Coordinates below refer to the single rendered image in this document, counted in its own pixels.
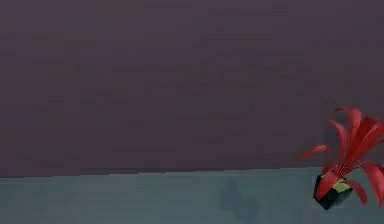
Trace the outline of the red plant in black pot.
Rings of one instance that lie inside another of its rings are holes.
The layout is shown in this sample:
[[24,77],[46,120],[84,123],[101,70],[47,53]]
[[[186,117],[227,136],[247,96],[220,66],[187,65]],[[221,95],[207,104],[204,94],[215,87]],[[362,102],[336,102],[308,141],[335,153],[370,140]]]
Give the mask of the red plant in black pot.
[[378,163],[362,159],[369,150],[384,143],[384,121],[372,116],[363,116],[358,108],[338,107],[335,111],[345,111],[348,129],[335,120],[329,123],[336,129],[339,139],[337,159],[326,163],[317,176],[313,199],[324,209],[329,210],[341,204],[352,192],[360,202],[367,203],[364,187],[347,175],[361,169],[368,178],[377,204],[384,204],[384,167]]

